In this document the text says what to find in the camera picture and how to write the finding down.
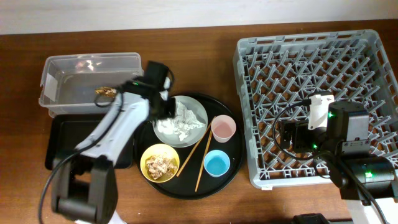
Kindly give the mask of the white napkin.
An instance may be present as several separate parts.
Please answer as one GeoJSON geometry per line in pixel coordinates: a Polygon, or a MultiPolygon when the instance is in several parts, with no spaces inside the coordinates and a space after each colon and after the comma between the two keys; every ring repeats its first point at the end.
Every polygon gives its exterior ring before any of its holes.
{"type": "Polygon", "coordinates": [[[176,102],[176,112],[174,118],[167,118],[158,120],[155,128],[158,132],[163,134],[176,134],[180,141],[183,141],[189,136],[189,132],[195,128],[202,128],[205,124],[199,122],[192,110],[180,101],[176,102]]]}

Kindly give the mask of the gold foil wrapper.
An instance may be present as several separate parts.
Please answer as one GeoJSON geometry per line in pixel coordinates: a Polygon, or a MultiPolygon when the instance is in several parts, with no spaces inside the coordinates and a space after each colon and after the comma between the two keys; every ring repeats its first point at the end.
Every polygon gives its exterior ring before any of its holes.
{"type": "Polygon", "coordinates": [[[102,86],[102,87],[95,89],[95,93],[97,95],[114,98],[118,94],[118,91],[115,88],[111,88],[108,86],[102,86]]]}

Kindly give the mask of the grey plate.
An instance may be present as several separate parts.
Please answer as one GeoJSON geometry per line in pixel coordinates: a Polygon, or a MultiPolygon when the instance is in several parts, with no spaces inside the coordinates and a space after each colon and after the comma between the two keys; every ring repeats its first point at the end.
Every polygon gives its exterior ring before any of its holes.
{"type": "Polygon", "coordinates": [[[189,96],[174,96],[174,99],[177,101],[180,101],[183,103],[188,110],[192,110],[197,117],[197,120],[199,122],[204,123],[205,126],[202,128],[195,128],[190,130],[189,136],[184,139],[183,141],[180,141],[178,136],[176,134],[163,134],[158,132],[158,130],[155,128],[156,122],[153,122],[153,129],[155,132],[155,135],[164,143],[172,147],[188,147],[193,144],[196,144],[198,140],[204,135],[206,128],[208,126],[208,115],[206,112],[206,109],[204,106],[196,99],[189,97],[189,96]]]}

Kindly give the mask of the pink cup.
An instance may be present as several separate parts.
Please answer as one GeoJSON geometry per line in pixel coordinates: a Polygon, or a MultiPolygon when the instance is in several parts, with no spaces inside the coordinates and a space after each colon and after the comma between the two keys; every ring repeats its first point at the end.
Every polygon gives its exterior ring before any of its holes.
{"type": "Polygon", "coordinates": [[[236,132],[234,119],[227,115],[216,116],[211,122],[211,131],[216,141],[228,142],[236,132]]]}

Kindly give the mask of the wooden chopstick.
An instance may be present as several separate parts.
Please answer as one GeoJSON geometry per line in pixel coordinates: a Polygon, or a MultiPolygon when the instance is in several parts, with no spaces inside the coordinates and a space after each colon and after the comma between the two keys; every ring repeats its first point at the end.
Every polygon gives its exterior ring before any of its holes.
{"type": "Polygon", "coordinates": [[[188,161],[190,160],[191,156],[193,155],[193,153],[195,152],[196,148],[198,147],[199,143],[201,143],[202,139],[205,137],[205,134],[209,131],[210,127],[211,127],[211,123],[212,121],[215,119],[215,117],[211,120],[211,122],[209,123],[208,127],[206,128],[206,131],[204,133],[204,135],[198,140],[198,142],[194,145],[193,149],[190,151],[188,157],[185,159],[184,163],[181,165],[181,167],[179,168],[176,176],[179,177],[179,175],[181,174],[181,172],[183,171],[183,169],[185,168],[185,166],[187,165],[188,161]]]}
{"type": "Polygon", "coordinates": [[[197,192],[198,186],[200,184],[201,176],[202,176],[203,169],[204,169],[205,157],[208,154],[208,150],[209,150],[209,147],[210,147],[210,144],[211,144],[212,136],[213,136],[213,132],[212,132],[212,130],[210,130],[210,133],[209,133],[209,136],[208,136],[208,140],[207,140],[207,143],[206,143],[206,148],[205,148],[205,151],[204,151],[204,154],[203,154],[203,159],[202,159],[201,166],[200,166],[200,171],[198,173],[198,178],[197,178],[197,182],[196,182],[196,186],[195,186],[195,192],[197,192]]]}

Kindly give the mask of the blue cup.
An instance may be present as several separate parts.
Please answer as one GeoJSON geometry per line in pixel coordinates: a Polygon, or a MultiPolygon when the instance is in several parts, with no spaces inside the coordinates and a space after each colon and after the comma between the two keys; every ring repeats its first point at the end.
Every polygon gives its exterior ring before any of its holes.
{"type": "Polygon", "coordinates": [[[212,177],[221,177],[227,173],[230,165],[229,156],[221,150],[212,150],[205,157],[204,168],[212,177]]]}

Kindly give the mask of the yellow bowl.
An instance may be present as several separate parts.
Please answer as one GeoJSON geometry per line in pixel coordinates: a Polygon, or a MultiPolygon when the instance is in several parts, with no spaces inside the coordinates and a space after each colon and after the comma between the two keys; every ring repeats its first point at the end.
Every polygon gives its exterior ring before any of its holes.
{"type": "Polygon", "coordinates": [[[145,165],[145,161],[150,158],[150,156],[153,155],[167,155],[169,157],[174,158],[177,161],[177,165],[178,165],[178,170],[180,167],[180,159],[179,159],[179,155],[177,153],[177,151],[166,144],[154,144],[153,146],[148,147],[142,154],[141,156],[141,160],[140,160],[140,168],[141,168],[141,172],[144,175],[144,177],[149,180],[150,182],[154,182],[154,183],[164,183],[169,181],[170,179],[172,179],[178,172],[177,172],[169,179],[163,179],[163,180],[152,180],[146,170],[146,165],[145,165]]]}

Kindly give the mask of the food scraps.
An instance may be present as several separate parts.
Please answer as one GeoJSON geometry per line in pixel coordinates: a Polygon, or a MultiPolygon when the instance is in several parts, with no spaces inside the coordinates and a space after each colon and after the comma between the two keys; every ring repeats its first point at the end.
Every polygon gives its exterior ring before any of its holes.
{"type": "Polygon", "coordinates": [[[171,178],[178,170],[177,161],[167,155],[153,155],[145,161],[146,170],[152,180],[171,178]]]}

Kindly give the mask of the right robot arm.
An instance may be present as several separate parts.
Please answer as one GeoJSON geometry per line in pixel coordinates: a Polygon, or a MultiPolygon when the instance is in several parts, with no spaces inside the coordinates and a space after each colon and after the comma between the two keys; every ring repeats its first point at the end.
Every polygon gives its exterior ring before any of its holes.
{"type": "Polygon", "coordinates": [[[276,148],[299,160],[309,152],[329,169],[354,223],[397,223],[397,175],[390,161],[370,152],[369,113],[357,102],[312,93],[286,107],[272,124],[276,148]]]}

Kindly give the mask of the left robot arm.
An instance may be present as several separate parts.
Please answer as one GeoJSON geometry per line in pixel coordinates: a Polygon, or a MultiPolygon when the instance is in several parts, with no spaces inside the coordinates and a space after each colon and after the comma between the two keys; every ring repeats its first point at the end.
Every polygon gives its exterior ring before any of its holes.
{"type": "Polygon", "coordinates": [[[115,166],[135,130],[146,121],[170,118],[174,74],[150,61],[143,76],[116,87],[116,97],[97,127],[74,149],[59,152],[45,183],[54,213],[78,223],[122,223],[116,211],[115,166]]]}

